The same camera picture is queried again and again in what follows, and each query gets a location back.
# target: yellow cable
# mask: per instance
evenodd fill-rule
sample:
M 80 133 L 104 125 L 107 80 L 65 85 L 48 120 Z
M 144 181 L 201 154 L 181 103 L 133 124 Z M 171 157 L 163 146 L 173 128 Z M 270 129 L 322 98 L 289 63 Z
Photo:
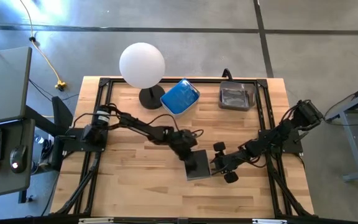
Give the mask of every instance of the yellow cable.
M 31 37 L 34 37 L 34 34 L 33 34 L 33 30 L 32 30 L 32 21 L 31 21 L 31 17 L 30 17 L 30 13 L 29 11 L 27 10 L 27 7 L 25 6 L 25 4 L 23 3 L 22 0 L 20 0 L 20 2 L 22 3 L 22 5 L 24 6 L 24 9 L 25 11 L 27 12 L 27 15 L 29 16 L 29 20 L 30 20 L 30 27 L 31 27 Z M 47 61 L 49 67 L 53 70 L 53 72 L 55 73 L 56 77 L 57 77 L 57 82 L 58 84 L 63 84 L 63 85 L 66 85 L 66 83 L 64 83 L 59 75 L 57 74 L 55 68 L 52 66 L 52 64 L 49 62 L 48 58 L 44 55 L 44 53 L 42 53 L 42 51 L 36 46 L 36 44 L 34 43 L 34 41 L 31 41 L 32 42 L 32 45 L 40 52 L 40 54 L 44 57 L 44 59 Z

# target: lamp stand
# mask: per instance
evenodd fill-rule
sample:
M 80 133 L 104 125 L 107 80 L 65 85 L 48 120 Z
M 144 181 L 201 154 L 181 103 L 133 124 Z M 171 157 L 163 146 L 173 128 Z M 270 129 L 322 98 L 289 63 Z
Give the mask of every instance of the lamp stand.
M 151 88 L 142 89 L 139 93 L 139 101 L 144 108 L 155 110 L 162 106 L 160 98 L 164 94 L 164 89 L 155 85 Z

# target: blue container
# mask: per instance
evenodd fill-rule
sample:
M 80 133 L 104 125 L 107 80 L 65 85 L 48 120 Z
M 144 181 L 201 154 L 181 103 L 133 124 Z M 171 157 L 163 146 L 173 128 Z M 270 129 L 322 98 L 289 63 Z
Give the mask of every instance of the blue container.
M 179 116 L 196 104 L 199 98 L 200 92 L 184 78 L 161 97 L 161 103 L 172 115 Z

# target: concrete floor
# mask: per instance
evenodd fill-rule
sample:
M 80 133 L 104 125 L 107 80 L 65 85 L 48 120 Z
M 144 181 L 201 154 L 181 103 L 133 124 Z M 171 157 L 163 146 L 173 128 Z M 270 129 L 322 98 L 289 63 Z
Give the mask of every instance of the concrete floor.
M 119 75 L 121 52 L 134 42 L 159 48 L 167 76 L 221 75 L 267 77 L 253 0 L 27 0 L 40 48 L 69 84 L 54 89 L 56 79 L 33 51 L 31 79 L 62 98 L 79 92 L 85 75 Z M 321 110 L 358 90 L 358 0 L 260 0 L 266 44 L 274 77 L 284 78 L 290 103 L 311 99 Z M 30 46 L 29 20 L 19 1 L 0 0 L 0 50 Z M 190 32 L 105 32 L 100 27 L 242 29 Z M 271 34 L 280 30 L 350 30 L 350 35 Z M 75 110 L 76 98 L 66 101 Z M 52 114 L 51 104 L 30 86 L 27 104 Z M 344 183 L 356 171 L 340 126 L 322 124 L 303 139 L 306 174 L 315 213 L 325 218 L 358 221 L 358 181 Z M 17 204 L 17 194 L 0 196 L 0 218 L 40 215 L 56 174 L 32 177 L 29 194 L 36 201 Z

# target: butcher block tabletop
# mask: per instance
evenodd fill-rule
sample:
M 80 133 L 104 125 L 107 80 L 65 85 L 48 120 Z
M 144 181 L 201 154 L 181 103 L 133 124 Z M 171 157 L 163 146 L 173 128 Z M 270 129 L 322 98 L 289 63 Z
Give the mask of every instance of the butcher block tabletop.
M 84 77 L 75 118 L 83 113 L 93 112 L 99 79 L 100 77 Z M 289 106 L 284 81 L 281 78 L 268 78 L 267 83 L 274 119 L 278 123 Z M 161 83 L 160 86 L 168 91 L 174 83 Z M 246 112 L 223 110 L 218 106 L 219 84 L 195 83 L 194 86 L 201 92 L 199 102 L 177 118 L 180 129 L 204 130 L 204 134 L 197 139 L 198 145 L 194 150 L 205 149 L 210 161 L 214 158 L 214 143 L 225 142 L 226 151 L 229 153 L 257 137 L 260 125 L 256 106 Z M 139 102 L 139 91 L 126 83 L 115 83 L 111 103 L 115 103 L 119 110 L 146 123 L 158 115 L 168 113 L 164 108 L 143 108 Z M 260 92 L 264 114 L 267 114 L 264 94 Z M 91 116 L 84 116 L 77 121 L 76 127 L 83 127 L 90 122 Z M 110 119 L 110 124 L 116 122 L 117 118 Z M 170 117 L 164 116 L 152 125 L 174 126 L 174 123 Z M 63 161 L 51 212 L 61 208 L 78 186 L 84 155 L 83 152 L 75 152 Z M 301 161 L 289 154 L 284 154 L 282 159 L 289 189 L 302 206 L 313 213 Z M 264 162 L 264 157 L 261 157 L 257 164 L 263 165 Z M 129 129 L 116 129 L 109 132 L 106 150 L 101 156 L 91 216 L 273 217 L 266 168 L 256 168 L 244 163 L 236 173 L 239 180 L 233 184 L 227 184 L 221 174 L 187 181 L 183 162 L 168 146 L 153 145 L 146 137 Z M 82 209 L 86 205 L 88 188 L 89 184 L 84 191 Z M 277 193 L 280 208 L 284 211 L 281 190 Z

